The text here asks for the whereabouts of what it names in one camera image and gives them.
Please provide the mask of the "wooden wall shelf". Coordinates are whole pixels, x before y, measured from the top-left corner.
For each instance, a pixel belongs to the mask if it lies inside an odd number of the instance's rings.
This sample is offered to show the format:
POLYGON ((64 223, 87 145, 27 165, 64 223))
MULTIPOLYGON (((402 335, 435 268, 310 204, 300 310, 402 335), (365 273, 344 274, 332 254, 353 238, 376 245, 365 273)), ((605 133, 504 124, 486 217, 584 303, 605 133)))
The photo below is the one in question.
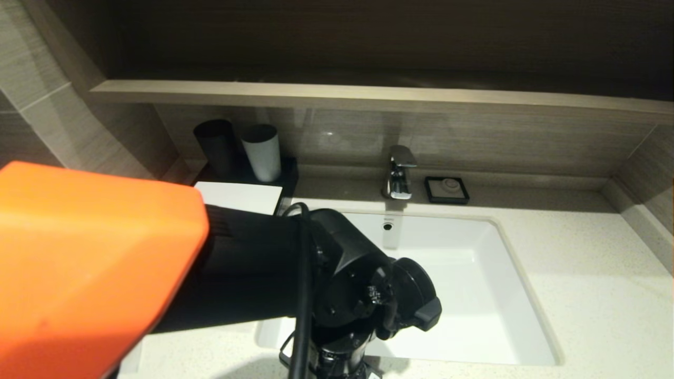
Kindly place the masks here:
POLYGON ((490 89, 112 79, 92 88, 89 95, 111 103, 499 113, 674 125, 674 102, 490 89))

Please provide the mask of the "black cup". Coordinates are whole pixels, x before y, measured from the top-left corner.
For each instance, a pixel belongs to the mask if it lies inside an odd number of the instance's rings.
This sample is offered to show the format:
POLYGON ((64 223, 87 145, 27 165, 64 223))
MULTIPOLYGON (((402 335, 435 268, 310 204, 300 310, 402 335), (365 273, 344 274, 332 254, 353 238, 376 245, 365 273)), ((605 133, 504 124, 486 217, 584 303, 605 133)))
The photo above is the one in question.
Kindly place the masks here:
POLYGON ((213 119, 197 125, 193 135, 217 176, 221 179, 231 176, 236 168, 233 125, 225 119, 213 119))

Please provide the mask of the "black square soap dish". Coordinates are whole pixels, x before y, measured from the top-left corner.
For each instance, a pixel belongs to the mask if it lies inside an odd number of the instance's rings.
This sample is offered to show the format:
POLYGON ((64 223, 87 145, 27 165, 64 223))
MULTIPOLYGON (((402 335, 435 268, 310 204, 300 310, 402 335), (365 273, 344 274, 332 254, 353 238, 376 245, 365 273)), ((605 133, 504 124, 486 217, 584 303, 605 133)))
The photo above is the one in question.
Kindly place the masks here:
POLYGON ((458 177, 433 177, 426 176, 424 178, 424 188, 428 195, 428 200, 435 204, 452 204, 452 205, 467 205, 470 201, 469 192, 461 178, 458 177), (446 193, 441 189, 440 183, 445 178, 452 178, 457 180, 461 185, 460 193, 446 193))

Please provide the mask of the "white ceramic sink basin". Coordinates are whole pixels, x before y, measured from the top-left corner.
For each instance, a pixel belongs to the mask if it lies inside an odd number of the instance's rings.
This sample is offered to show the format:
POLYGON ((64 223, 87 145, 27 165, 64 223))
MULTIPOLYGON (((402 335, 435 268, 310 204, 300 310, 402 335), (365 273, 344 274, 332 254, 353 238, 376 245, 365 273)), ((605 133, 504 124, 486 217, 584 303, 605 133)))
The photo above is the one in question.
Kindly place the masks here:
POLYGON ((465 218, 347 213, 390 257, 408 257, 428 273, 440 298, 431 331, 406 328, 373 339, 366 355, 477 364, 557 365, 496 225, 465 218))

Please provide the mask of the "black glossy storage box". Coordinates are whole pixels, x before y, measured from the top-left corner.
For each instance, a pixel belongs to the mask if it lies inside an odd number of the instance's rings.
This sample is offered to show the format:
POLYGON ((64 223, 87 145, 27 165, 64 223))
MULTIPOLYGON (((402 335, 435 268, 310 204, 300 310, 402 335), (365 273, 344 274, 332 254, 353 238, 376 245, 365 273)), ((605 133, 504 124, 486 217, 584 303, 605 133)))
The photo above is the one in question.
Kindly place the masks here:
POLYGON ((207 164, 193 180, 193 187, 201 192, 205 204, 280 216, 291 203, 299 179, 295 158, 283 157, 280 163, 279 179, 260 182, 248 158, 239 154, 234 159, 234 169, 226 178, 219 177, 207 164))

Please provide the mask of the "chrome faucet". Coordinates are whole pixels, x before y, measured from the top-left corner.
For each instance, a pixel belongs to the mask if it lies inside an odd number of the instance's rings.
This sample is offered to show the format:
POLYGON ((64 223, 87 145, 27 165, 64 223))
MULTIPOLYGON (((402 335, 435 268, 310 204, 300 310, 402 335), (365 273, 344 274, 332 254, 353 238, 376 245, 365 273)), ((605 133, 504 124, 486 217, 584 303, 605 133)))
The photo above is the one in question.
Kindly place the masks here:
POLYGON ((389 162, 381 194, 395 201, 409 201, 412 198, 409 169, 418 165, 411 150, 403 145, 393 145, 389 149, 389 162))

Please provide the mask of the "white cup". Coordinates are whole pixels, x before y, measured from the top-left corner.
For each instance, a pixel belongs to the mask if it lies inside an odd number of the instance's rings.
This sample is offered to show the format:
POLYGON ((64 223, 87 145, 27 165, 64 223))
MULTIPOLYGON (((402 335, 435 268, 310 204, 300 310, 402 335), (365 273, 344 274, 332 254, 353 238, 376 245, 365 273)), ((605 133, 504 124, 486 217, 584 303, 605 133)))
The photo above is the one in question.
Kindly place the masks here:
POLYGON ((276 127, 268 124, 250 125, 241 132, 241 141, 256 179, 265 183, 279 179, 282 169, 276 127))

